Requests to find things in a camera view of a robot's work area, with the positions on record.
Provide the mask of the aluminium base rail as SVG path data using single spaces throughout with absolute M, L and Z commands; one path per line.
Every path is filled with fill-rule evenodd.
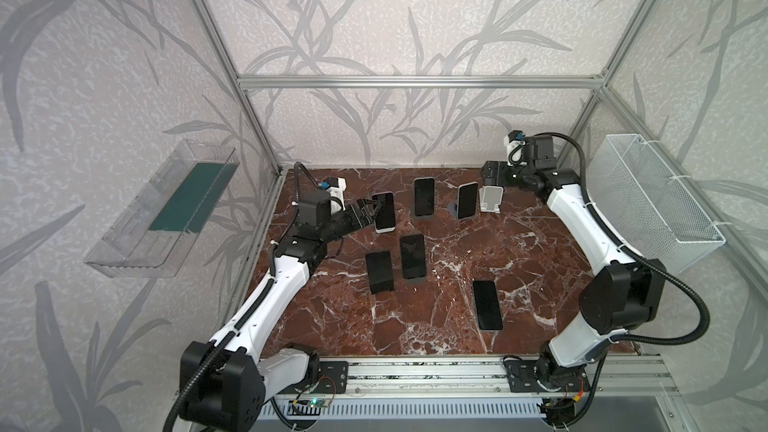
M 500 355 L 323 357 L 321 390 L 337 399 L 512 397 Z M 610 354 L 596 396 L 680 394 L 658 355 Z

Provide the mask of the purple phone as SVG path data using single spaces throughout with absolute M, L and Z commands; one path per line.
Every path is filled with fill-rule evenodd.
M 396 226 L 396 212 L 394 194 L 392 192 L 377 193 L 372 196 L 372 199 L 377 199 L 382 203 L 382 208 L 375 218 L 375 228 Z

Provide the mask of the black phone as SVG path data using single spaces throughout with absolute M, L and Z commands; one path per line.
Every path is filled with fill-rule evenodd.
M 503 318 L 495 283 L 490 280 L 477 280 L 472 283 L 472 287 L 479 329 L 502 330 Z
M 400 256 L 403 278 L 407 281 L 425 279 L 427 260 L 424 236 L 408 235 L 400 238 Z

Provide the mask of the teal phone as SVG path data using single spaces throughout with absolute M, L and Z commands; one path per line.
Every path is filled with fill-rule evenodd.
M 414 216 L 417 218 L 432 216 L 435 209 L 435 179 L 433 177 L 415 179 L 413 192 Z

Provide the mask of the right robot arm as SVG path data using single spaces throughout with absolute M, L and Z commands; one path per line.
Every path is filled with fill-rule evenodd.
M 514 130 L 505 138 L 506 159 L 488 161 L 481 169 L 485 186 L 534 193 L 564 223 L 592 269 L 577 315 L 542 346 L 534 368 L 536 380 L 552 391 L 604 358 L 621 336 L 653 320 L 663 290 L 663 279 L 654 270 L 659 261 L 643 264 L 634 258 L 598 211 L 587 189 L 586 168 L 559 167 L 556 137 Z

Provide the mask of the silver phone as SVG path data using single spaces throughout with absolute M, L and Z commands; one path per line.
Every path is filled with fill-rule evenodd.
M 473 217 L 476 214 L 479 184 L 471 182 L 458 188 L 456 213 L 459 220 Z

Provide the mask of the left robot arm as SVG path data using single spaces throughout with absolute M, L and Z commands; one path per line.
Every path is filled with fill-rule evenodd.
M 277 393 L 314 382 L 318 365 L 312 351 L 292 346 L 263 358 L 263 349 L 327 256 L 329 243 L 374 224 L 381 207 L 367 198 L 344 204 L 324 189 L 296 202 L 290 226 L 269 250 L 261 282 L 207 342 L 193 342 L 183 352 L 179 392 L 164 430 L 182 419 L 220 431 L 248 431 Z

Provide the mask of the aluminium frame crossbar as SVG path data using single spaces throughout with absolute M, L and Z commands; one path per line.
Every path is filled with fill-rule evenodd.
M 256 89 L 597 89 L 602 79 L 595 76 L 511 75 L 244 75 L 237 79 L 244 90 Z

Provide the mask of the black folding phone stand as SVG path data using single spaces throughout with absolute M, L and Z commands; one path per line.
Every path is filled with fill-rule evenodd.
M 378 251 L 365 256 L 366 270 L 371 294 L 394 290 L 394 276 L 391 253 Z

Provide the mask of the white folding phone stand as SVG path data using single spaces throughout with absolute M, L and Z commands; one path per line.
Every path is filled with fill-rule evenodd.
M 480 211 L 483 213 L 499 213 L 503 202 L 504 188 L 500 186 L 483 186 L 479 189 Z

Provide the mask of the clear plastic wall bin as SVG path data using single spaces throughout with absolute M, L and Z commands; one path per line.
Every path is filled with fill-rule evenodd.
M 229 185 L 232 146 L 180 141 L 84 263 L 109 278 L 173 278 Z

